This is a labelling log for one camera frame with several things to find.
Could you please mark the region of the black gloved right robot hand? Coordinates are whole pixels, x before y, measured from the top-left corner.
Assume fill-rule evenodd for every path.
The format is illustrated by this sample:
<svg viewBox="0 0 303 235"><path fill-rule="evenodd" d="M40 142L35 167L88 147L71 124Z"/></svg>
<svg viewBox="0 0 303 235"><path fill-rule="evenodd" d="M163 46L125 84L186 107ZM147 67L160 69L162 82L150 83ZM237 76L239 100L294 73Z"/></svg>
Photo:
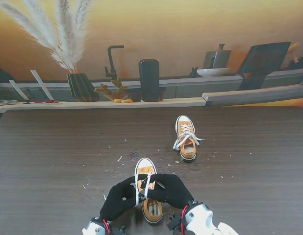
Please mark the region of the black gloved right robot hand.
<svg viewBox="0 0 303 235"><path fill-rule="evenodd" d="M160 183L163 188L149 189L148 183L144 188L144 196L161 203L167 203L176 209L183 209L188 203L193 203L194 198L184 185L183 181L174 174L153 174L150 183Z"/></svg>

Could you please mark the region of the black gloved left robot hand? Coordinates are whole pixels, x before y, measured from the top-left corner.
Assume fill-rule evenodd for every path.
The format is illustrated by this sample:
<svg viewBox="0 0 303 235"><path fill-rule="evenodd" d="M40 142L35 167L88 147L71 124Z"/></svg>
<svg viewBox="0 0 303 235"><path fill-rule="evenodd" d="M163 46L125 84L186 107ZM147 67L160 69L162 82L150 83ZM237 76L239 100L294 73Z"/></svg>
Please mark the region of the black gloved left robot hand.
<svg viewBox="0 0 303 235"><path fill-rule="evenodd" d="M114 221L143 201L142 197L137 194L134 183L135 176L131 176L110 189L100 210L101 220Z"/></svg>

